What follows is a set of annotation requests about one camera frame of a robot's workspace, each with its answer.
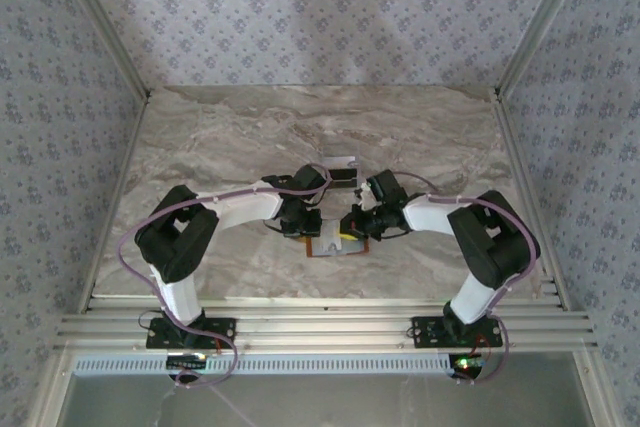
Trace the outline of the brown leather card holder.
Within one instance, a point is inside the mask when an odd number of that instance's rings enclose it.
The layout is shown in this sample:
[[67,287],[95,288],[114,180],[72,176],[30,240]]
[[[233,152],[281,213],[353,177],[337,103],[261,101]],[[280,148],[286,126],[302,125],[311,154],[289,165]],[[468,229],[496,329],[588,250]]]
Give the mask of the brown leather card holder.
[[306,255],[309,258],[361,255],[361,254],[367,254],[369,252],[369,244],[367,240],[362,239],[360,241],[348,241],[348,240],[342,239],[341,251],[337,252],[335,255],[321,255],[316,252],[318,238],[319,237],[306,238]]

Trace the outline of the credit card with black stripe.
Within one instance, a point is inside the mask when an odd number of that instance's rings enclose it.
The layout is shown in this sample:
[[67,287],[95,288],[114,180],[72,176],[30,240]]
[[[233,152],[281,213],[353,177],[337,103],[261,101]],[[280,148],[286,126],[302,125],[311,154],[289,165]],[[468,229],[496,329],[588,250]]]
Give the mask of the credit card with black stripe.
[[337,168],[329,171],[331,189],[356,188],[358,186],[358,171],[355,168]]

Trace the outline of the grey metal panel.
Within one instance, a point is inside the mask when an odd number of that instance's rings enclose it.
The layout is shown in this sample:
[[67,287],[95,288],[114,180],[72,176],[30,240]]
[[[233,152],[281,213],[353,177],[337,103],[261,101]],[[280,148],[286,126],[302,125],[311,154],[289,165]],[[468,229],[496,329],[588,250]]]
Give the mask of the grey metal panel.
[[568,374],[517,368],[480,386],[399,375],[237,376],[213,389],[166,376],[75,377],[57,427],[595,427]]

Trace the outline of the circuit board with green light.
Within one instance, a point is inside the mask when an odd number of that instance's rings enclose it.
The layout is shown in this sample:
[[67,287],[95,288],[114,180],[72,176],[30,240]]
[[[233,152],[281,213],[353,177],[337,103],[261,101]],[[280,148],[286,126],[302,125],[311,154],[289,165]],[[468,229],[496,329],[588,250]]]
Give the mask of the circuit board with green light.
[[449,361],[453,369],[451,377],[465,381],[475,381],[487,363],[486,359],[480,354],[451,354]]

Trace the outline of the black circuit board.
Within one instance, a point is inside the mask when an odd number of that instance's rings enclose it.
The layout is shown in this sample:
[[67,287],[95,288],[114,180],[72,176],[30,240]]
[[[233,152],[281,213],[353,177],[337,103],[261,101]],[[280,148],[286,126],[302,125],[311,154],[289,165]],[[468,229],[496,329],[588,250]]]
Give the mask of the black circuit board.
[[166,370],[203,370],[207,366],[207,356],[199,353],[170,354],[165,361]]

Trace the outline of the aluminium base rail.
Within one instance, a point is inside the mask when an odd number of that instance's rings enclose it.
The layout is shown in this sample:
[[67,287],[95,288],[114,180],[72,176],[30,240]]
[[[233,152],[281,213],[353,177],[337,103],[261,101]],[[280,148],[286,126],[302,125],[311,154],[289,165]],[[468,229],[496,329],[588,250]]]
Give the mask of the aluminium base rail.
[[[237,320],[235,342],[247,354],[407,352],[415,316],[441,313],[441,305],[415,299],[229,298],[202,303],[210,317]],[[83,314],[63,317],[57,347],[141,350],[138,323],[155,308],[150,297],[97,297]],[[516,352],[593,350],[588,315],[562,308],[558,297],[507,299],[496,310]]]

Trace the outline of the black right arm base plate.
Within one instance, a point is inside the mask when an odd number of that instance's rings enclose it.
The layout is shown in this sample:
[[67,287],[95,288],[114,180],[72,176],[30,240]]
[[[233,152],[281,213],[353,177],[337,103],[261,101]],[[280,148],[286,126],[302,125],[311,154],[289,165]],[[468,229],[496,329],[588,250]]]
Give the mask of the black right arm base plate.
[[413,340],[416,348],[503,346],[498,321],[487,317],[468,325],[443,316],[413,317],[406,334]]

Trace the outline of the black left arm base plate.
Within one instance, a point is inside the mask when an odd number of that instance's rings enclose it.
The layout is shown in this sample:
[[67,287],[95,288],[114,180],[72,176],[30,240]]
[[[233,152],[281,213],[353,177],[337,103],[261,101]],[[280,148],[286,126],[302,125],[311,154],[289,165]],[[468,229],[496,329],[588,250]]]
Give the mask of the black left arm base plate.
[[[190,324],[193,329],[214,332],[235,340],[236,320],[233,318],[200,317]],[[154,318],[147,328],[148,349],[222,349],[230,350],[226,343],[209,336],[195,335],[177,327],[168,317]]]

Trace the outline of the aluminium table side rail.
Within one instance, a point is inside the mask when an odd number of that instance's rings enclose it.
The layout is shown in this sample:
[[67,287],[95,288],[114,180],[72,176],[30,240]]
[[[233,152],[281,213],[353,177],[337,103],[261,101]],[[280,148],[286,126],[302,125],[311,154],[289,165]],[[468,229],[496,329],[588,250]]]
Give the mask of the aluminium table side rail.
[[137,138],[140,133],[141,124],[144,119],[145,111],[149,104],[150,96],[151,96],[151,93],[148,92],[139,104],[139,109],[136,114],[135,122],[133,124],[133,130],[129,137],[129,141],[127,144],[127,148],[125,150],[123,161],[120,164],[119,174],[117,177],[117,182],[115,184],[115,190],[109,203],[106,219],[100,230],[100,234],[97,239],[96,250],[89,264],[89,269],[87,271],[87,274],[84,278],[83,289],[79,297],[79,302],[76,309],[76,312],[79,314],[85,314],[91,302],[95,281],[97,279],[97,275],[99,273],[99,269],[101,265],[101,259],[103,258],[107,241],[111,232],[112,224],[119,207],[120,199],[121,199],[125,181],[127,178],[127,172],[129,170],[133,151],[135,149]]
[[498,93],[493,92],[495,99],[495,115],[501,135],[504,139],[506,152],[510,158],[511,170],[515,179],[516,190],[522,204],[521,217],[536,236],[541,255],[539,264],[546,277],[553,280],[556,287],[555,296],[559,306],[564,310],[573,310],[570,295],[567,291],[561,266],[556,254],[551,235],[544,220],[543,212],[536,195],[535,187],[525,162],[525,156],[518,142],[516,130],[509,117],[509,111]]

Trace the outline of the aluminium corner post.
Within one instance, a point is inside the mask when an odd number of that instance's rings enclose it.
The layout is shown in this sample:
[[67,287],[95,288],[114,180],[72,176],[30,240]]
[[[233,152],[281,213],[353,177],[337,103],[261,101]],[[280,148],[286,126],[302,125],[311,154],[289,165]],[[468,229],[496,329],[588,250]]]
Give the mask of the aluminium corner post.
[[509,99],[566,0],[541,0],[496,85],[496,96]]
[[131,92],[139,100],[146,101],[149,96],[149,89],[144,84],[129,52],[116,31],[115,25],[111,22],[100,0],[78,1],[89,16],[94,29]]

